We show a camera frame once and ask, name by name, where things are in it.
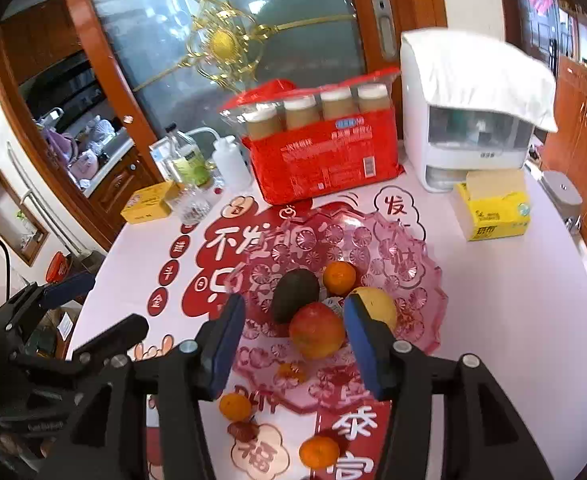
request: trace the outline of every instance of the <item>barcode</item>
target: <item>barcode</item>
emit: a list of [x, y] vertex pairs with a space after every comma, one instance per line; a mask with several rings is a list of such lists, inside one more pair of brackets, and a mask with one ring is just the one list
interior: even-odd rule
[[363, 165], [365, 165], [365, 178], [375, 176], [375, 157], [365, 156], [363, 158]]

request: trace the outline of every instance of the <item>avocado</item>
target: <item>avocado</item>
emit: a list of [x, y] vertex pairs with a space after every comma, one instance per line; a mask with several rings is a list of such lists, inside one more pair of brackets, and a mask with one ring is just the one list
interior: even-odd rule
[[271, 300], [271, 315], [276, 323], [288, 323], [299, 309], [320, 298], [320, 282], [307, 269], [287, 272], [278, 282]]

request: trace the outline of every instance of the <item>gold ornament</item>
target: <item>gold ornament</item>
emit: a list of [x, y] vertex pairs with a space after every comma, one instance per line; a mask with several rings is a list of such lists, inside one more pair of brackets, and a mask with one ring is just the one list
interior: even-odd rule
[[258, 24], [252, 14], [220, 0], [196, 0], [200, 7], [192, 16], [193, 26], [186, 39], [186, 55], [172, 67], [133, 89], [137, 92], [179, 68], [194, 67], [203, 77], [222, 88], [240, 92], [255, 80], [264, 42], [283, 30], [318, 23], [355, 20], [355, 14], [336, 14], [282, 25]]

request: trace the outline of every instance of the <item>yellow tissue box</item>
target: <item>yellow tissue box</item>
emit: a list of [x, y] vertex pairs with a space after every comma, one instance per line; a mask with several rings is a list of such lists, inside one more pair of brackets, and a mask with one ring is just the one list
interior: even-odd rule
[[456, 184], [451, 192], [464, 237], [471, 241], [524, 234], [531, 220], [525, 189], [521, 170], [469, 173], [467, 182]]
[[166, 218], [171, 214], [171, 208], [166, 200], [175, 198], [178, 193], [179, 187], [171, 181], [139, 189], [131, 195], [120, 214], [130, 224]]

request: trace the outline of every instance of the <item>fruit bowl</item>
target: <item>fruit bowl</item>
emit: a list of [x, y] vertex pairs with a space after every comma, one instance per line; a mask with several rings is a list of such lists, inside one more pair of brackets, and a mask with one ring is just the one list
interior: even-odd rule
[[[320, 301], [339, 312], [343, 298], [327, 297], [322, 284], [325, 267], [336, 260], [355, 267], [355, 286], [378, 287], [393, 298], [396, 338], [411, 341], [426, 353], [440, 344], [447, 296], [440, 289], [441, 269], [427, 255], [424, 242], [378, 212], [362, 214], [346, 206], [315, 209], [304, 218], [289, 219], [247, 249], [244, 262], [228, 275], [225, 285], [246, 301], [234, 370], [255, 390], [296, 413], [320, 407], [341, 412], [370, 398], [348, 341], [327, 358], [307, 361], [289, 339], [288, 325], [273, 322], [269, 312], [278, 281], [301, 267], [318, 277]], [[306, 380], [280, 373], [283, 364], [303, 370]]]

